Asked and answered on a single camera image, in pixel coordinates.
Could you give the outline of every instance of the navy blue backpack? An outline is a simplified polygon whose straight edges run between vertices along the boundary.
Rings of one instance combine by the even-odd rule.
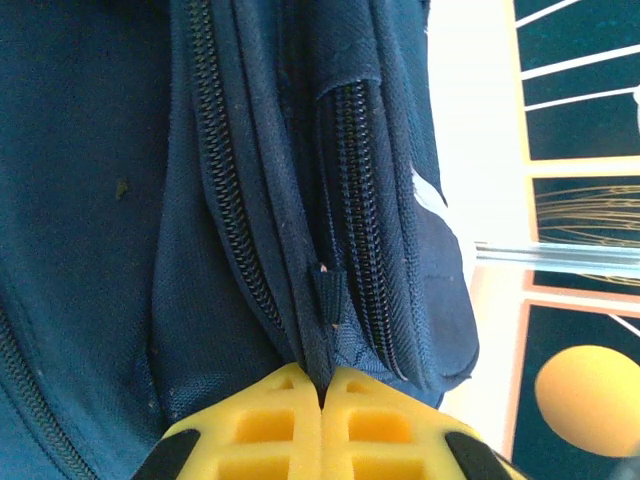
[[[427,9],[0,2],[0,478],[129,478],[293,361],[468,378]]]

